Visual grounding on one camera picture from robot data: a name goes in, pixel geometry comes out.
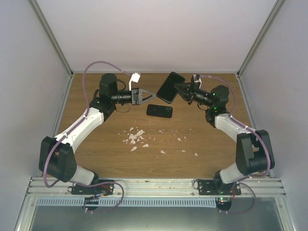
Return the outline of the black phone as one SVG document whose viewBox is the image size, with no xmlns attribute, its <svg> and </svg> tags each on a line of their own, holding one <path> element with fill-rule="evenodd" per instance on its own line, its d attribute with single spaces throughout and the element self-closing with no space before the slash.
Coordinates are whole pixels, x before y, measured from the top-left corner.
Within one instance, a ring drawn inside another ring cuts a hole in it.
<svg viewBox="0 0 308 231">
<path fill-rule="evenodd" d="M 178 90 L 174 87 L 175 84 L 181 84 L 185 82 L 185 78 L 176 72 L 171 72 L 165 79 L 162 86 L 156 93 L 157 98 L 164 102 L 171 104 L 178 94 Z"/>
<path fill-rule="evenodd" d="M 149 104 L 147 106 L 146 114 L 148 116 L 156 116 L 161 118 L 171 118 L 173 114 L 173 108 L 168 106 Z"/>
</svg>

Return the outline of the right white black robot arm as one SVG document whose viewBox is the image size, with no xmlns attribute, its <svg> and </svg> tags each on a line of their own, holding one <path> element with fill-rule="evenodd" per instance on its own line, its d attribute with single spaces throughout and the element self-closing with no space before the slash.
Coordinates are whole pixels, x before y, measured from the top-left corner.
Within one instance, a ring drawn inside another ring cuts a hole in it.
<svg viewBox="0 0 308 231">
<path fill-rule="evenodd" d="M 235 183 L 252 176 L 266 176 L 275 167 L 270 135 L 255 130 L 235 119 L 227 111 L 229 88 L 218 85 L 210 92 L 200 89 L 199 82 L 177 83 L 175 88 L 188 104 L 205 105 L 205 119 L 212 127 L 224 132 L 236 143 L 235 162 L 215 173 L 213 189 L 219 195 L 230 191 Z"/>
</svg>

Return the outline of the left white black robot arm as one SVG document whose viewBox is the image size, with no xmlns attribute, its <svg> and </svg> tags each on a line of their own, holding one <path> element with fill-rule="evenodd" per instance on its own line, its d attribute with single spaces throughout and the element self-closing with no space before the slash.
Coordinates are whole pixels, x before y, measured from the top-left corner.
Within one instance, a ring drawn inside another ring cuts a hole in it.
<svg viewBox="0 0 308 231">
<path fill-rule="evenodd" d="M 62 182 L 73 182 L 82 185 L 88 194 L 99 190 L 99 182 L 94 179 L 95 173 L 77 165 L 75 152 L 79 145 L 98 126 L 102 125 L 116 110 L 116 105 L 142 105 L 155 98 L 149 91 L 140 88 L 119 90 L 120 80 L 115 74 L 104 74 L 99 89 L 92 101 L 88 101 L 85 112 L 69 128 L 54 138 L 45 137 L 41 142 L 39 170 L 43 173 L 46 187 L 50 175 Z"/>
</svg>

